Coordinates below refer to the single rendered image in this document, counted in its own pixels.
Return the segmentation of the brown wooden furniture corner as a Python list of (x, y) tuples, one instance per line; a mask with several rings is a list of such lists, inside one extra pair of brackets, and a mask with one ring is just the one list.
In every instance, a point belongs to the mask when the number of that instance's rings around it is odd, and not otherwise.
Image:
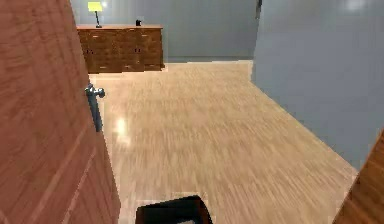
[(332, 224), (384, 224), (384, 129)]

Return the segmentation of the brown wooden chest of drawers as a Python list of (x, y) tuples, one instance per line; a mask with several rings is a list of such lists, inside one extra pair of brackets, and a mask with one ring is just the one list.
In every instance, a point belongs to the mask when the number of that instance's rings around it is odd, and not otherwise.
[(80, 25), (77, 27), (90, 74), (161, 71), (163, 61), (160, 25)]

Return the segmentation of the black bin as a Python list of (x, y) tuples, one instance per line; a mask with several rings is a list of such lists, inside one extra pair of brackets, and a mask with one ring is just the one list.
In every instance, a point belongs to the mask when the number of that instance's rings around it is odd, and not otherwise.
[(198, 195), (140, 206), (135, 224), (213, 224), (204, 201)]

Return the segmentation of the yellow shade table lamp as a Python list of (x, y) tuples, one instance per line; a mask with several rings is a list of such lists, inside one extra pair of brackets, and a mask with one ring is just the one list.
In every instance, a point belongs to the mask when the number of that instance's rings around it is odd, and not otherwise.
[(96, 17), (96, 27), (101, 28), (100, 22), (99, 22), (99, 16), (98, 13), (103, 11), (102, 4), (100, 2), (88, 2), (87, 8), (89, 12), (94, 12)]

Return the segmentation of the brown wooden room door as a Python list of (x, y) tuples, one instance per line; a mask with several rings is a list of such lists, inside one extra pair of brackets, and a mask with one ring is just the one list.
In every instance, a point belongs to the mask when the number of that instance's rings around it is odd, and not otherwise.
[(0, 0), (0, 224), (118, 224), (69, 0)]

